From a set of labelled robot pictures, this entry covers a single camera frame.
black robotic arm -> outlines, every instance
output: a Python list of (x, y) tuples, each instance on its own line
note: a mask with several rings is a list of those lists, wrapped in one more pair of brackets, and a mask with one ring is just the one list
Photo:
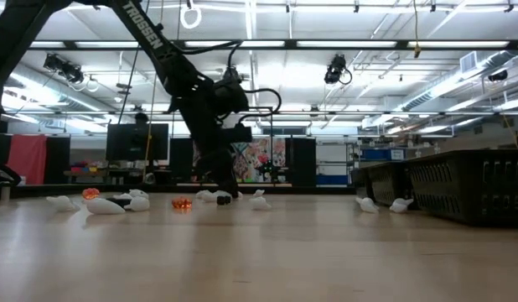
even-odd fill
[[(251, 129), (237, 124), (221, 129), (218, 116), (249, 109), (238, 79), (213, 82), (197, 71), (183, 51), (162, 35), (162, 24), (154, 25), (140, 6), (141, 0), (78, 0), (78, 3), (107, 6), (127, 27), (148, 55), (172, 96), (169, 111), (179, 110), (201, 155), (196, 170), (209, 174), (220, 190), (237, 197), (231, 143), (250, 142)], [(0, 114), (3, 86), (52, 13), (72, 4), (71, 0), (7, 0), (0, 15)]]

black crate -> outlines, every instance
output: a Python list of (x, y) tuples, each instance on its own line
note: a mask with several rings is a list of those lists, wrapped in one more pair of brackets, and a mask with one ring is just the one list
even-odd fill
[[(374, 201), (390, 206), (397, 198), (411, 199), (412, 184), (404, 163), (384, 163), (367, 167), (372, 183)], [(417, 209), (413, 202), (409, 209)]]
[(472, 226), (518, 227), (518, 150), (463, 150), (407, 162), (422, 210)]
[(375, 199), (367, 169), (353, 169), (352, 171), (350, 171), (350, 178), (352, 179), (352, 184), (356, 189), (356, 195), (358, 197), (369, 197), (372, 200)]

orange toy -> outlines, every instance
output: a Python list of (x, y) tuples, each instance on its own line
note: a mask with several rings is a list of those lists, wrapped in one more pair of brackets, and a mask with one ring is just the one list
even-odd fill
[(99, 197), (100, 193), (101, 192), (99, 192), (98, 189), (94, 189), (94, 188), (85, 189), (82, 191), (82, 197), (84, 197), (84, 199), (86, 199), (86, 200), (92, 200), (92, 199)]
[(183, 196), (175, 197), (172, 199), (172, 206), (174, 206), (174, 209), (189, 209), (192, 207), (192, 201), (190, 201), (190, 198)]

colorful poster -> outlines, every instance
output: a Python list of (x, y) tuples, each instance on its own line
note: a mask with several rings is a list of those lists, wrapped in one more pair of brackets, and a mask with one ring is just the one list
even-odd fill
[[(255, 138), (251, 143), (234, 143), (233, 148), (236, 151), (234, 171), (239, 182), (271, 182), (270, 175), (257, 170), (268, 160), (274, 166), (285, 166), (285, 138), (274, 138), (273, 146), (270, 138)], [(194, 165), (198, 159), (194, 146)]]

monitor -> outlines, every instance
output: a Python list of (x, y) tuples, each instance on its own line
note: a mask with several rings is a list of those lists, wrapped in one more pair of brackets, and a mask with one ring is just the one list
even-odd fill
[[(149, 125), (108, 125), (106, 160), (144, 160)], [(168, 124), (151, 125), (148, 160), (168, 159)]]

